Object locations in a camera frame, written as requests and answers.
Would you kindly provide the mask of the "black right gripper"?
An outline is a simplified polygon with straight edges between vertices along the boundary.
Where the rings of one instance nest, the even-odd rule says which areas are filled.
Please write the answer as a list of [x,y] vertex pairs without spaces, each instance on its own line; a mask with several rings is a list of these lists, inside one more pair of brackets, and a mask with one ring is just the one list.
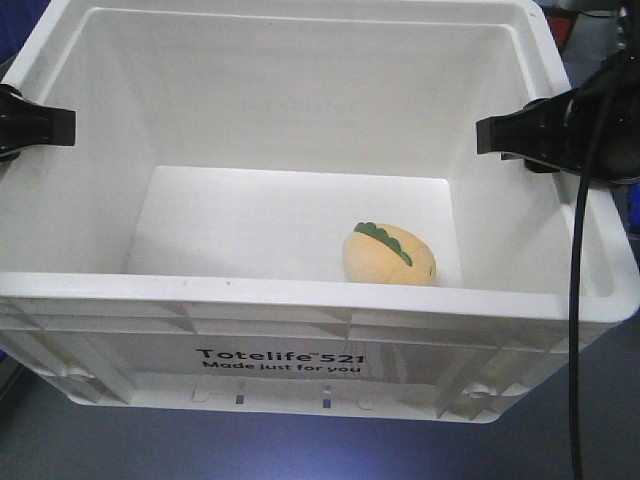
[[536,171],[639,181],[639,53],[620,51],[577,90],[476,122],[476,152],[521,158]]

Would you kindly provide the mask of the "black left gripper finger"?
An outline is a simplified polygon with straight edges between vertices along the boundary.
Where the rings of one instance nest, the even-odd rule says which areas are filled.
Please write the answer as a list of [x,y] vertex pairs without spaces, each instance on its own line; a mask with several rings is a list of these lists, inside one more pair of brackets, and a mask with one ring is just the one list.
[[1,160],[17,159],[27,148],[71,147],[76,143],[76,112],[25,99],[15,87],[1,85]]

